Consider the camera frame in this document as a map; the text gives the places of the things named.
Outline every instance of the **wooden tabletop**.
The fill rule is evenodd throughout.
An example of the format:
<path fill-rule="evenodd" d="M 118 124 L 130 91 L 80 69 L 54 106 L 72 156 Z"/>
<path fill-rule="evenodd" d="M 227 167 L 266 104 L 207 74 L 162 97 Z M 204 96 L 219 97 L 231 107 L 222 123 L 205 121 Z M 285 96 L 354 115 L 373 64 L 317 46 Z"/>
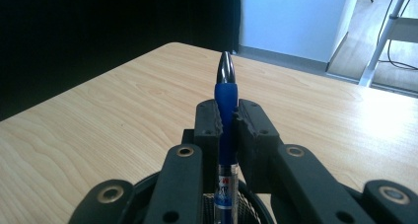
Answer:
<path fill-rule="evenodd" d="M 212 99 L 220 52 L 170 43 L 0 122 L 0 223 L 62 223 L 95 185 L 133 184 Z M 418 192 L 418 100 L 233 56 L 240 98 L 343 184 Z"/>

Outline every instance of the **black cable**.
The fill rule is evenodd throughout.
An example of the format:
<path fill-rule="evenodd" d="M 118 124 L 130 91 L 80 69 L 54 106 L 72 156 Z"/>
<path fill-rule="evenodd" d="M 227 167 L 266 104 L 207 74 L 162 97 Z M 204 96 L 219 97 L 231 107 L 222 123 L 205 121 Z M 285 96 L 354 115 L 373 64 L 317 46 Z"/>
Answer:
<path fill-rule="evenodd" d="M 405 12 L 406 7 L 408 7 L 408 5 L 409 5 L 409 2 L 410 2 L 410 1 L 411 1 L 411 0 L 408 0 L 408 1 L 406 2 L 405 7 L 403 7 L 403 10 L 402 10 L 402 12 L 401 12 L 400 16 L 402 16 L 402 15 L 403 15 L 403 13 Z M 393 2 L 393 0 L 390 0 L 390 3 L 389 3 L 389 5 L 388 5 L 387 10 L 386 10 L 386 13 L 385 13 L 385 15 L 384 15 L 384 19 L 383 19 L 383 22 L 382 22 L 381 30 L 379 31 L 378 43 L 379 43 L 379 39 L 380 39 L 380 37 L 381 37 L 381 32 L 382 32 L 382 29 L 383 29 L 384 20 L 385 20 L 385 19 L 386 19 L 386 17 L 387 17 L 387 13 L 388 13 L 388 11 L 389 11 L 389 9 L 390 9 L 390 6 L 391 6 L 392 2 Z M 393 65 L 394 67 L 397 67 L 397 68 L 400 68 L 400 69 L 406 69 L 406 70 L 418 70 L 418 67 L 416 67 L 416 66 L 412 66 L 412 65 L 409 65 L 409 64 L 406 64 L 406 63 L 402 63 L 402 62 L 398 62 L 398 61 L 393 61 L 393 60 L 391 60 L 391 58 L 390 58 L 390 46 L 391 46 L 391 42 L 392 42 L 392 40 L 390 40 L 390 41 L 389 41 L 389 45 L 387 46 L 387 59 L 388 59 L 388 60 L 379 60 L 379 62 L 381 62 L 381 63 L 390 63 L 390 64 L 391 64 L 391 65 Z"/>

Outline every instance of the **white wall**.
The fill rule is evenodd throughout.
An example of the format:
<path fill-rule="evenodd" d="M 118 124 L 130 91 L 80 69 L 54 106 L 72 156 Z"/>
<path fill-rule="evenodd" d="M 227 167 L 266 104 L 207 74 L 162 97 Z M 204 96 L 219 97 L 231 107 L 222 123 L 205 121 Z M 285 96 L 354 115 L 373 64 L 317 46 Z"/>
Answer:
<path fill-rule="evenodd" d="M 240 45 L 327 63 L 356 1 L 242 0 Z"/>

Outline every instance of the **pen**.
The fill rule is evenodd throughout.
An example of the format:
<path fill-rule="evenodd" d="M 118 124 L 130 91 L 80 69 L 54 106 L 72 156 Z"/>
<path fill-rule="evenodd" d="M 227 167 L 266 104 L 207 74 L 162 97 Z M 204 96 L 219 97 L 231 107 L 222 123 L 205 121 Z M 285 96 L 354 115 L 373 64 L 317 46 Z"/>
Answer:
<path fill-rule="evenodd" d="M 238 106 L 238 87 L 233 61 L 223 52 L 218 66 L 215 101 L 222 121 L 218 150 L 218 182 L 214 193 L 215 223 L 238 223 L 237 144 L 232 136 L 233 113 Z"/>

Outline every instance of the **silver pen tip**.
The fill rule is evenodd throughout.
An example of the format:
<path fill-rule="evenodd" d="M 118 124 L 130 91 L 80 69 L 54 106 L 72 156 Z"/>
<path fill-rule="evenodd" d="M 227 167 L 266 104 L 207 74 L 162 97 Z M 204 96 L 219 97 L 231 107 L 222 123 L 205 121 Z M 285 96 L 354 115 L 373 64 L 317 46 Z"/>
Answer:
<path fill-rule="evenodd" d="M 216 83 L 235 83 L 235 70 L 231 54 L 228 51 L 222 53 L 219 60 Z"/>

